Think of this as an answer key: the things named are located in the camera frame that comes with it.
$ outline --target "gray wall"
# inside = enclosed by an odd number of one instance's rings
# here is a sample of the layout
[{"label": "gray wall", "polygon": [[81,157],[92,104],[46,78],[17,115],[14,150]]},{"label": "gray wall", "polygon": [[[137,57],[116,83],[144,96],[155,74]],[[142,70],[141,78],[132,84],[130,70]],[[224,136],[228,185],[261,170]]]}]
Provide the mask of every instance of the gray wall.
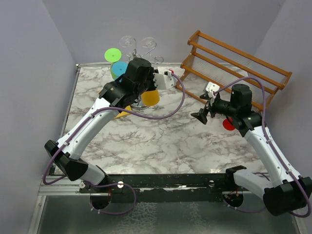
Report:
[{"label": "gray wall", "polygon": [[197,29],[254,54],[284,1],[43,0],[78,63],[105,61],[125,35],[153,37],[156,55],[181,62]]},{"label": "gray wall", "polygon": [[[312,176],[311,12],[311,0],[287,0],[256,52],[293,72],[288,86],[273,99],[267,123],[285,156],[303,176]],[[312,233],[312,216],[305,221]]]},{"label": "gray wall", "polygon": [[0,32],[0,233],[24,234],[75,63],[41,0],[1,0]]}]

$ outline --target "marble tabletop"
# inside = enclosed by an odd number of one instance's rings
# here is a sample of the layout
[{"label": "marble tabletop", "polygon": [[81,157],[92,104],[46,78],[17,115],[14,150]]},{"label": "marble tabletop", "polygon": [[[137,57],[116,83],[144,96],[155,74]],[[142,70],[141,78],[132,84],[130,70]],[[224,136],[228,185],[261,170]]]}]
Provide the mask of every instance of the marble tabletop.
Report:
[{"label": "marble tabletop", "polygon": [[[160,73],[173,69],[178,76],[184,72],[177,65],[158,69]],[[110,81],[108,65],[81,68],[64,133],[85,115],[98,92]],[[207,82],[190,74],[183,83],[188,90],[200,95]],[[166,115],[178,106],[182,97],[176,88],[159,93],[160,102],[141,113]],[[229,94],[222,92],[221,97],[229,98]],[[203,105],[186,95],[181,109],[170,118],[148,120],[127,115],[114,119],[90,142],[81,158],[108,174],[221,173],[237,165],[253,172],[265,171],[239,132],[223,128],[224,117],[208,118],[207,125],[203,125],[190,116]]]}]

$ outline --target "red disc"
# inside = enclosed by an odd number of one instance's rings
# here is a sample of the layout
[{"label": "red disc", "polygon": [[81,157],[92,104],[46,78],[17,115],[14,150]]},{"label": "red disc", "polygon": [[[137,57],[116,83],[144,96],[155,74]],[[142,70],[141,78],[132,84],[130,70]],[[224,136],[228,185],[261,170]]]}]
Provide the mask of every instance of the red disc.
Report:
[{"label": "red disc", "polygon": [[233,131],[235,129],[235,127],[227,119],[223,121],[223,127],[229,131]]}]

